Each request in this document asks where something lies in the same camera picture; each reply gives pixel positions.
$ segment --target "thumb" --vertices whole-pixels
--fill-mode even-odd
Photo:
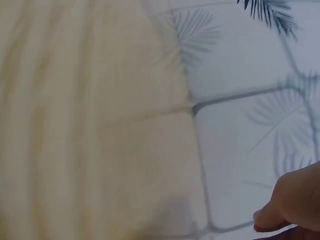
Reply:
[[[274,198],[271,198],[261,210],[256,211],[253,219],[254,229],[257,232],[273,232],[289,225],[282,217]]]

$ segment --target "hand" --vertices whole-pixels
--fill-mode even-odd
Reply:
[[[264,240],[320,240],[320,162],[283,175],[253,218],[257,232],[298,225]]]

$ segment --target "yellowish bedsheet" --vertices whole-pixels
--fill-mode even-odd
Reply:
[[[182,65],[155,61],[177,41],[139,0],[0,0],[3,239],[136,240],[180,202],[206,225]]]

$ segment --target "fingernail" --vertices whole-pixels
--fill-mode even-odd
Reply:
[[[261,209],[256,211],[254,214],[253,214],[253,220],[256,220],[256,217],[259,215],[259,213],[261,212]]]

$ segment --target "finger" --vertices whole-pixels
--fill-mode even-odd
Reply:
[[[278,235],[261,238],[259,240],[319,240],[320,232],[311,231],[302,227],[295,227]]]
[[[255,229],[258,232],[272,232],[287,224],[274,199],[271,199],[261,210],[255,212],[253,218]]]
[[[259,227],[259,226],[257,226],[257,225],[254,225],[253,228],[254,228],[254,230],[255,230],[256,232],[258,232],[258,233],[266,233],[266,232],[274,232],[274,231],[283,229],[284,227],[289,226],[289,225],[291,225],[291,224],[292,224],[292,223],[290,223],[290,222],[288,222],[288,221],[284,221],[284,222],[282,222],[281,224],[279,224],[278,226],[271,227],[271,228],[268,228],[268,229]]]

